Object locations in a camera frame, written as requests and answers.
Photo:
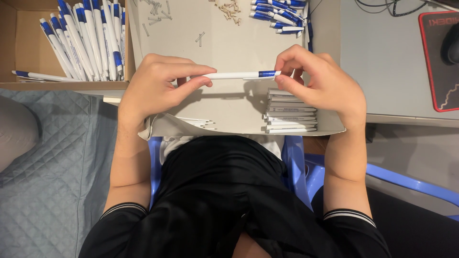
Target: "brown cardboard box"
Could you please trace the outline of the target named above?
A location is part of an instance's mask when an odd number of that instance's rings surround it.
[[[67,0],[73,6],[80,0]],[[119,0],[125,7],[124,0]],[[56,0],[0,0],[0,88],[9,90],[124,90],[135,72],[134,51],[126,9],[126,81],[77,83],[19,83],[12,70],[65,74],[39,25],[58,14]]]

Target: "hand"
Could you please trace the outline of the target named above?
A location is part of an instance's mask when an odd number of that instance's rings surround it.
[[[277,56],[275,78],[279,89],[286,90],[316,108],[335,110],[347,129],[365,126],[366,101],[360,86],[331,58],[313,54],[294,45]],[[307,87],[301,79],[303,71],[311,76]]]
[[[152,114],[175,107],[196,89],[204,85],[212,87],[207,77],[196,77],[188,82],[187,77],[216,71],[190,59],[148,54],[121,99],[118,120],[138,125]],[[175,80],[178,88],[171,84]]]

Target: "right hand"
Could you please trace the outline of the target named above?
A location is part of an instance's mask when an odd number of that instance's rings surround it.
[[[303,102],[320,109],[337,111],[347,129],[365,126],[366,101],[359,84],[347,75],[329,54],[313,54],[294,45],[277,56],[275,78],[280,90],[286,90]],[[303,71],[311,76],[307,87]]]

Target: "gray pillow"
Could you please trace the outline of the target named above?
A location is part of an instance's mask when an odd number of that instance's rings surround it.
[[[0,96],[0,172],[38,142],[38,126],[32,113],[9,98]]]

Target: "computer mouse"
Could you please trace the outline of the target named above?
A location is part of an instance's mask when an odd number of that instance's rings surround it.
[[[453,25],[443,40],[441,56],[448,64],[459,63],[459,23]]]

